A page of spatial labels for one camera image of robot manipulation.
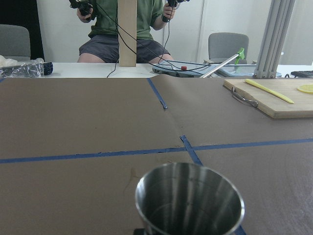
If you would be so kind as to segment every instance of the wooden post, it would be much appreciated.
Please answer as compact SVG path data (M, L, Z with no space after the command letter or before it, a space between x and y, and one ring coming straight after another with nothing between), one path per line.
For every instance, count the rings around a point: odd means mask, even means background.
M118 0L118 24L134 38L137 38L137 0ZM136 67L136 54L125 43L137 52L137 43L121 28L119 28L119 65L121 67Z

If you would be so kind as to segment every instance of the person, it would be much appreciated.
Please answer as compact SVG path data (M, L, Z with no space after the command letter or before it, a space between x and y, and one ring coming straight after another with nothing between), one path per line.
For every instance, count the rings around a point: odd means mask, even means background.
M162 15L173 19L175 9L168 3L163 5L162 0L138 0L137 63L157 64L163 60L174 60L150 34L150 27L160 30L166 26L167 23L163 22ZM77 16L84 23L89 23L96 18L96 23L91 26L91 33L88 35L90 40L79 48L78 62L116 63L119 58L118 31L115 22L117 0L94 0L90 14L83 16L77 9Z

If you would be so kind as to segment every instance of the green handle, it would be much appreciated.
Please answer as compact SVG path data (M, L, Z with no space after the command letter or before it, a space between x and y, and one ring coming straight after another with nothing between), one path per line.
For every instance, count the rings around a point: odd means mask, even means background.
M242 48L240 48L239 51L237 52L237 53L238 53L238 56L237 56L237 58L236 58L235 65L238 64L238 62L239 62L240 59L243 60L243 59L245 58L244 51L245 51L245 49L242 47Z

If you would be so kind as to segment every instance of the metal pole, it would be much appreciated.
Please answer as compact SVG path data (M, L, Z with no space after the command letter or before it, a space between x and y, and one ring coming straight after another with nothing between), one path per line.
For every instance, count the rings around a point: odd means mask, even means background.
M238 57L238 54L233 55L232 57L228 58L227 60L225 60L224 62L222 62L221 64L219 64L217 67L215 67L214 69L210 70L209 72L207 72L206 74L202 75L202 78L206 78L208 76L210 76L211 74L213 74L215 71L219 70L221 67L223 67L224 65L226 65L227 63L229 63L230 61L236 59Z
M272 0L253 77L275 78L295 0Z

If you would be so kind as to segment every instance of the gray shorts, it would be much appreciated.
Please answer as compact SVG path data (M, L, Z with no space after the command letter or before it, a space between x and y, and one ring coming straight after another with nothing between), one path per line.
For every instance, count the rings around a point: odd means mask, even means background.
M118 37L96 35L79 48L79 55L82 53L98 56L106 63L116 63L119 58ZM160 43L153 40L137 40L137 63L147 63L163 54L169 52Z

